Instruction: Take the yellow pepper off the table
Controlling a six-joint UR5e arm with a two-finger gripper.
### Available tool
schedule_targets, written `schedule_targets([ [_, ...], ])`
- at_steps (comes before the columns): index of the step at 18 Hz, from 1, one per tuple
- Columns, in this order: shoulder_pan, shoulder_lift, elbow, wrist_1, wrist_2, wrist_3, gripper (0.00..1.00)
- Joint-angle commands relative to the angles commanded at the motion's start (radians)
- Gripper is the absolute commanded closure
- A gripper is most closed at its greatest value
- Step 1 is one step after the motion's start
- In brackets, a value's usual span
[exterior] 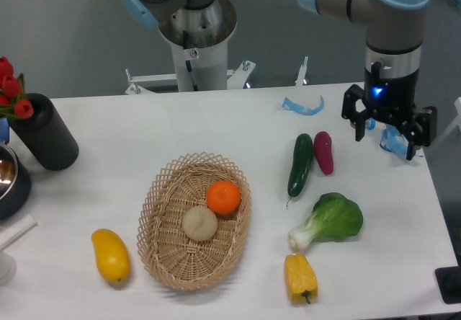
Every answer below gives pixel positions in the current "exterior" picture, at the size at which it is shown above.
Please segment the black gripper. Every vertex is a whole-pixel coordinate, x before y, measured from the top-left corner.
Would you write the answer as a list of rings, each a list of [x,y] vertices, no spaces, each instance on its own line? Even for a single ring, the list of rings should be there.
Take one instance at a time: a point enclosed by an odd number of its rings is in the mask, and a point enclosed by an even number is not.
[[[365,135],[366,120],[372,118],[392,125],[408,141],[406,159],[411,161],[419,146],[428,147],[437,135],[437,108],[418,108],[414,97],[418,71],[395,79],[381,76],[376,61],[365,71],[364,86],[351,85],[344,93],[341,116],[355,128],[355,141]]]

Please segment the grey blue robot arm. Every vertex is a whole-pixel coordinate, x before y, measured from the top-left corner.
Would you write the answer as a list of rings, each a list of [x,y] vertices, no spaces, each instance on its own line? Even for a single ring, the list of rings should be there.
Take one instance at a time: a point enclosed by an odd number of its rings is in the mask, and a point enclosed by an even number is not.
[[[147,29],[170,44],[182,92],[228,88],[228,39],[236,28],[229,0],[121,0]],[[344,94],[342,117],[364,136],[373,119],[395,127],[407,140],[406,156],[429,146],[437,134],[437,111],[414,103],[426,6],[429,0],[297,0],[319,15],[366,27],[364,84]]]

